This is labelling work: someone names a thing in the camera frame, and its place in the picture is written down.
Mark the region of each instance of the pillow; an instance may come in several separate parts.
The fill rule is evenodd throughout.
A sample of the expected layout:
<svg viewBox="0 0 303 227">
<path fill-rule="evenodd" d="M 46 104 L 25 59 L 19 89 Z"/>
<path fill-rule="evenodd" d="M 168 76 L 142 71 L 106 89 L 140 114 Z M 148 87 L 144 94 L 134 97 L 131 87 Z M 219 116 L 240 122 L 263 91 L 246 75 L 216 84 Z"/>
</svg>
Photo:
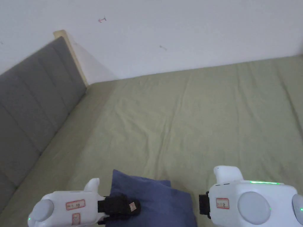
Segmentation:
<svg viewBox="0 0 303 227">
<path fill-rule="evenodd" d="M 192 200 L 188 193 L 171 188 L 169 180 L 152 180 L 113 171 L 111 196 L 136 198 L 141 213 L 128 220 L 109 221 L 107 227 L 196 227 Z"/>
</svg>

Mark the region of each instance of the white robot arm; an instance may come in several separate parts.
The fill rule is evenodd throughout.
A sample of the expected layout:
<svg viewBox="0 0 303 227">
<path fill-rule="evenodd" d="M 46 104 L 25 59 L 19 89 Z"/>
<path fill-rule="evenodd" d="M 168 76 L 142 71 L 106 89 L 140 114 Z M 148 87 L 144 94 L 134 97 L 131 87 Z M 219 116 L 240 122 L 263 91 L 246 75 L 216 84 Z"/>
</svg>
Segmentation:
<svg viewBox="0 0 303 227">
<path fill-rule="evenodd" d="M 91 179 L 84 191 L 56 191 L 43 196 L 28 217 L 29 227 L 86 226 L 138 215 L 141 205 L 125 195 L 98 194 L 99 178 Z"/>
<path fill-rule="evenodd" d="M 303 196 L 289 185 L 244 180 L 234 166 L 216 166 L 217 183 L 199 195 L 200 214 L 220 227 L 302 227 Z"/>
</svg>

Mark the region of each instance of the headboard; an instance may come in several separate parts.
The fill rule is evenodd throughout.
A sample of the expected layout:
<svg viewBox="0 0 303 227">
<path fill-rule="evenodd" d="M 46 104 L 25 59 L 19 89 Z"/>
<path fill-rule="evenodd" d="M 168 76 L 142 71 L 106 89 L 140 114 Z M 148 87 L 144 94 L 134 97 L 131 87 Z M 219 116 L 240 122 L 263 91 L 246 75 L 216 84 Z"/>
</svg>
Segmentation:
<svg viewBox="0 0 303 227">
<path fill-rule="evenodd" d="M 63 37 L 0 75 L 0 212 L 85 91 Z"/>
</svg>

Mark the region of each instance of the bed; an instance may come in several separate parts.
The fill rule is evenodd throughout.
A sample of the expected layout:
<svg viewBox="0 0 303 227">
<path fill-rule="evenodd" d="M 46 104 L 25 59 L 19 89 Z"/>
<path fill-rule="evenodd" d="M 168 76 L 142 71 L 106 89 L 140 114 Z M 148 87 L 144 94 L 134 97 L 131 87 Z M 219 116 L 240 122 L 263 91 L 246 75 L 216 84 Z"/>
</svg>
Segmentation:
<svg viewBox="0 0 303 227">
<path fill-rule="evenodd" d="M 303 194 L 303 57 L 169 72 L 90 85 L 18 186 L 1 226 L 25 226 L 47 193 L 82 190 L 112 171 L 167 179 L 192 195 L 231 165 L 245 179 L 283 182 Z"/>
</svg>

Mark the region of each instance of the mattress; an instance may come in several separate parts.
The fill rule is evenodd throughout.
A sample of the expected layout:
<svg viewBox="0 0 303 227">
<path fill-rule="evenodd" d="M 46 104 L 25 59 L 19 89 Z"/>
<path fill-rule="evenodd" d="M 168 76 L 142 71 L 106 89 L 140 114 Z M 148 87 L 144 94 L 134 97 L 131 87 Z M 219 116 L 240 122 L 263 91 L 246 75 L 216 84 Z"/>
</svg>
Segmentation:
<svg viewBox="0 0 303 227">
<path fill-rule="evenodd" d="M 231 165 L 245 179 L 283 182 L 303 194 L 303 57 L 170 72 L 96 83 L 19 186 L 1 226 L 25 226 L 47 193 L 82 190 L 112 171 L 167 179 L 192 195 L 214 183 L 213 168 Z"/>
</svg>

